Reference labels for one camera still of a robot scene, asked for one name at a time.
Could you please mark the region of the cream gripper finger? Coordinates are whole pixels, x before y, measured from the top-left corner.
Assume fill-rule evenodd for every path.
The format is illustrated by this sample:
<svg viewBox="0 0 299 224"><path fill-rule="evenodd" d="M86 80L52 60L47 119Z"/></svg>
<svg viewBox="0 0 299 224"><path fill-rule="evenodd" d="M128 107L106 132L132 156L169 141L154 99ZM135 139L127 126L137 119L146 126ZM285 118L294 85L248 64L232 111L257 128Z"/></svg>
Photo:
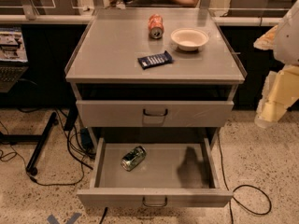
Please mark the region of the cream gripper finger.
<svg viewBox="0 0 299 224"><path fill-rule="evenodd" d="M256 41L253 43L253 47L261 50L273 49L277 28L278 27L275 25L265 34L257 38Z"/></svg>
<svg viewBox="0 0 299 224"><path fill-rule="evenodd" d="M276 124L287 109L299 100L299 66L285 65L280 71L270 71L265 79L262 99L258 103L254 122L261 128Z"/></svg>

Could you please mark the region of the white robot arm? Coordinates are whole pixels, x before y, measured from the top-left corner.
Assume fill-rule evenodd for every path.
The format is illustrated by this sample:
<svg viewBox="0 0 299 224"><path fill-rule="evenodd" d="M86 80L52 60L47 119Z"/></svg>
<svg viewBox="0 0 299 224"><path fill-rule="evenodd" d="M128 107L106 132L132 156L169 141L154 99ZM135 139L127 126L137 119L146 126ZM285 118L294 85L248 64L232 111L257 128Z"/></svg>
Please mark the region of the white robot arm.
<svg viewBox="0 0 299 224"><path fill-rule="evenodd" d="M278 72L269 72L256 110L255 124L268 128L299 100L299 1L295 2L279 24L257 38L253 47L271 49L274 58L284 64Z"/></svg>

